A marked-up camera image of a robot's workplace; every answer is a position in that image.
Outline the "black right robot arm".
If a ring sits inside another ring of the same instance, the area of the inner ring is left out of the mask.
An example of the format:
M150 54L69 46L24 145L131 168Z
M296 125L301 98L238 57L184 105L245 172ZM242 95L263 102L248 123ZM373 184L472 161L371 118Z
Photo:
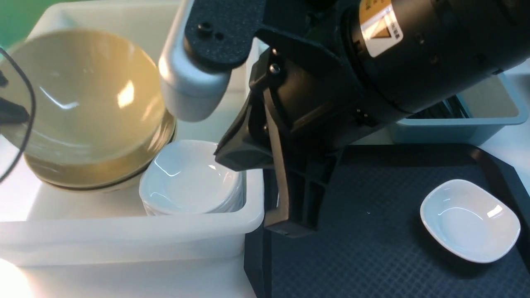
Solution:
M254 38L269 46L218 143L234 171L273 168L264 226L318 227L343 148L529 57L528 0L197 0L187 53L232 70Z

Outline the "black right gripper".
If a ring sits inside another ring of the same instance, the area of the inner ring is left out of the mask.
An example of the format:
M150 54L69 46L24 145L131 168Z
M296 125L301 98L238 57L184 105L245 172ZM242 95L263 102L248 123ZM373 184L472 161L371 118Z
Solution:
M398 112L359 61L359 0L195 0L184 47L201 66L233 70L258 38L250 92L214 159L234 171L272 168L276 206L265 228L290 238L317 230L343 148Z

